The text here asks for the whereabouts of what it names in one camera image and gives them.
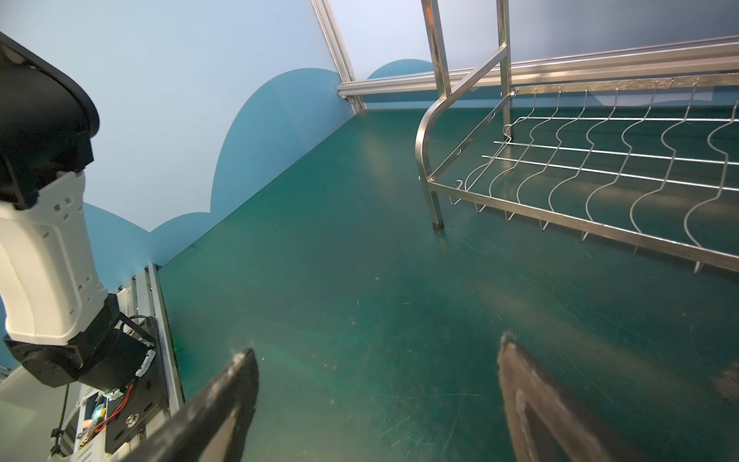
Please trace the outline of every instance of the light blue wall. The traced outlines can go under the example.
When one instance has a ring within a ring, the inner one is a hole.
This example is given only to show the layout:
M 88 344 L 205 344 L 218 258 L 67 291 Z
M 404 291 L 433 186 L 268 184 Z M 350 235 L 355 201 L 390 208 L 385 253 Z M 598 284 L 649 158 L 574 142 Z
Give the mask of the light blue wall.
M 84 199 L 111 290 L 352 116 L 310 0 L 0 0 L 0 30 L 100 112 Z
M 420 0 L 331 3 L 358 79 L 395 61 L 409 60 L 393 66 L 396 75 L 417 72 L 415 60 L 430 61 Z M 497 48 L 495 4 L 439 0 L 450 69 L 475 67 Z M 514 61 L 739 34 L 736 0 L 509 0 L 509 5 Z

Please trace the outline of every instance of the blue cloud pattern wall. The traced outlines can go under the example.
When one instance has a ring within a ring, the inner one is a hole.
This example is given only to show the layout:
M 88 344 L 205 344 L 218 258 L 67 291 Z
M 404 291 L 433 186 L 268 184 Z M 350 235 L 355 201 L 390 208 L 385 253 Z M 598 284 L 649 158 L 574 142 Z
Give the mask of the blue cloud pattern wall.
M 152 261 L 167 263 L 346 122 L 352 111 L 336 94 L 340 82 L 336 72 L 297 69 L 271 79 L 246 101 L 219 154 L 210 213 L 180 215 L 148 232 L 86 204 L 92 252 L 106 287 L 120 286 Z

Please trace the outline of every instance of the black cable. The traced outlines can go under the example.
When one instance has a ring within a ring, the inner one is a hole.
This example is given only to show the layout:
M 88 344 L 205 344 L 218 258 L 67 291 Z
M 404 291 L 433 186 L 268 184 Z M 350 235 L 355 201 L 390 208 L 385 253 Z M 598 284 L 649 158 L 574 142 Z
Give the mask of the black cable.
M 61 453 L 61 446 L 59 446 L 59 438 L 64 434 L 64 413 L 67 411 L 67 398 L 69 397 L 69 384 L 67 389 L 64 391 L 64 404 L 61 407 L 61 417 L 59 418 L 59 427 L 52 430 L 51 436 L 55 438 L 54 447 L 51 448 L 51 455 Z

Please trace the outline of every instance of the vertical metal post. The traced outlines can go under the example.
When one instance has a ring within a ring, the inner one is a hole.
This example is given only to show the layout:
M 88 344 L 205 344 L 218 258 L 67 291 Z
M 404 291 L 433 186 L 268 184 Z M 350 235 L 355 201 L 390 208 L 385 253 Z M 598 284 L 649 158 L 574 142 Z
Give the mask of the vertical metal post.
M 511 23 L 508 20 L 508 0 L 497 0 L 497 13 L 498 13 L 498 44 L 508 45 L 508 55 L 500 62 L 500 97 L 511 92 L 511 37 L 509 35 L 511 30 Z M 513 104 L 513 98 L 503 108 L 503 125 L 511 125 L 511 105 Z
M 341 76 L 341 82 L 353 82 L 357 78 L 354 76 L 354 68 L 352 67 L 352 61 L 349 59 L 349 53 L 347 48 L 344 46 L 344 39 L 341 38 L 341 31 L 338 29 L 336 23 L 336 17 L 333 15 L 333 9 L 331 8 L 331 2 L 329 0 L 311 0 L 313 3 L 313 9 L 316 10 L 316 16 L 318 16 L 321 29 L 326 37 L 333 62 L 336 63 L 336 69 L 338 70 L 339 76 Z M 355 114 L 367 109 L 367 105 L 364 103 L 362 95 L 348 96 L 347 99 L 352 105 L 352 110 Z
M 452 93 L 449 83 L 449 67 L 446 65 L 446 51 L 444 37 L 441 33 L 441 19 L 437 0 L 420 0 L 423 5 L 423 20 L 426 22 L 426 34 L 429 36 L 431 62 L 434 64 L 436 88 L 439 90 L 439 99 L 446 99 Z

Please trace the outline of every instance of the black plastic cover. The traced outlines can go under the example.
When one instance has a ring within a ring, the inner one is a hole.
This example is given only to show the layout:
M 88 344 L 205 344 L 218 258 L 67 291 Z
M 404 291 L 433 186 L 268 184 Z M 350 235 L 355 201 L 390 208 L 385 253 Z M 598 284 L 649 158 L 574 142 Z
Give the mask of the black plastic cover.
M 82 171 L 99 127 L 82 88 L 0 33 L 0 200 L 31 208 L 57 172 Z

